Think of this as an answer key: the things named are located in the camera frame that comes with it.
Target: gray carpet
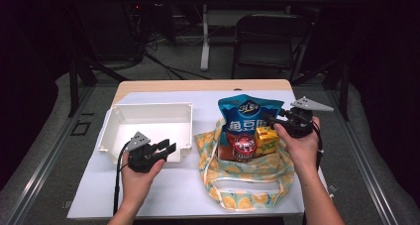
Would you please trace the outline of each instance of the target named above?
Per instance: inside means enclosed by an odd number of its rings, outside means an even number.
[[[231,39],[213,38],[210,50],[210,69],[207,72],[199,70],[201,48],[198,45],[178,44],[175,48],[165,42],[158,44],[157,51],[149,50],[163,63],[200,73],[211,78],[229,78],[231,64]],[[170,79],[165,69],[145,58],[139,65],[118,71],[130,79],[154,80]],[[286,78],[285,73],[277,74],[275,71],[253,71],[246,69],[239,74],[240,78]],[[51,152],[57,143],[57,135],[64,131],[62,149],[56,152],[56,160],[52,163],[53,168],[48,171],[48,177],[43,181],[39,190],[35,191],[34,200],[28,204],[19,221],[23,224],[106,224],[106,221],[75,221],[66,219],[68,208],[62,208],[65,201],[71,201],[77,190],[86,164],[94,150],[96,138],[102,126],[104,115],[114,97],[117,83],[107,75],[96,72],[100,83],[95,88],[84,88],[86,104],[82,105],[74,121],[68,125],[66,115],[69,109],[68,76],[64,76],[57,84],[59,85],[59,98],[51,118],[34,142],[33,148],[28,152],[20,168],[11,178],[9,183],[0,192],[0,224],[6,224],[13,216],[15,204],[20,201],[21,194],[25,191],[28,181],[36,172],[38,165],[43,162],[46,155]],[[327,105],[334,105],[335,92],[325,92],[315,78],[305,86],[295,87],[296,97],[307,96],[313,100]],[[386,164],[374,148],[368,135],[368,124],[361,106],[357,91],[351,87],[349,96],[349,123],[364,152],[371,169],[376,174],[376,179],[382,188],[383,197],[389,202],[389,206],[399,224],[418,224],[420,213],[418,208],[395,182]],[[363,178],[356,158],[352,151],[352,142],[349,140],[343,123],[336,113],[316,112],[322,120],[322,137],[325,154],[321,162],[322,170],[327,184],[335,184],[338,188],[334,191],[334,202],[343,215],[347,224],[395,224],[383,222],[380,213],[375,206],[367,183]],[[74,124],[90,122],[90,126],[84,136],[71,136]],[[285,217],[285,224],[300,224],[301,217]],[[194,221],[204,224],[205,220]]]

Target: person's right hand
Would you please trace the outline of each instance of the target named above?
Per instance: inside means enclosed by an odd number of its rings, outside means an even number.
[[[319,118],[313,117],[313,121],[320,126]],[[304,138],[292,138],[280,124],[274,124],[274,129],[286,144],[286,150],[290,153],[298,175],[309,169],[316,169],[318,136],[315,132]]]

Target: dark background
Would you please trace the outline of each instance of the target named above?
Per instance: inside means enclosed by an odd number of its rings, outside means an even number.
[[[72,48],[96,59],[98,52],[80,30],[79,25],[85,24],[84,14],[88,16],[88,10],[83,12],[80,6],[71,10],[74,18],[59,12],[59,8],[52,9],[44,0],[1,0],[0,5],[0,186],[3,187],[53,110],[57,97],[54,82],[68,72]],[[420,0],[383,0],[379,11],[369,18],[367,34],[356,44],[350,62],[350,80],[361,94],[373,142],[397,181],[417,204],[420,203],[420,150],[416,137],[419,134],[416,101],[420,95],[419,9]],[[363,13],[364,10],[322,9],[302,70],[320,67],[337,58],[352,39]],[[68,21],[64,29],[56,24],[57,14]],[[127,25],[116,28],[127,32],[129,40],[124,43],[130,43],[125,52],[117,55],[130,60],[139,41],[130,38],[133,33]],[[66,31],[67,38],[61,31]]]

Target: yellow box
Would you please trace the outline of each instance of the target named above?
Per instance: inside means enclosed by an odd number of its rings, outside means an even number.
[[[271,127],[258,127],[255,138],[257,141],[256,156],[274,153],[280,143],[277,132]]]

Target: white table surface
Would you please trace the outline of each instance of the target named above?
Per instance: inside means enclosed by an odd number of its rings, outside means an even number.
[[[290,103],[295,100],[291,90],[177,91],[129,93],[118,104],[192,102],[192,133],[196,135],[214,130],[216,121],[222,118],[217,105],[219,99],[243,93],[284,101],[284,109],[289,109]],[[86,167],[67,218],[89,220],[112,217],[116,166],[107,155],[97,151],[97,146]],[[232,217],[238,214],[281,216],[300,214],[304,211],[297,176],[288,194],[277,201],[272,209],[233,212],[222,208],[207,194],[198,171],[199,155],[194,141],[192,146],[190,155],[181,163],[165,164],[155,178],[145,204],[137,214],[138,218]],[[321,171],[320,177],[325,185]]]

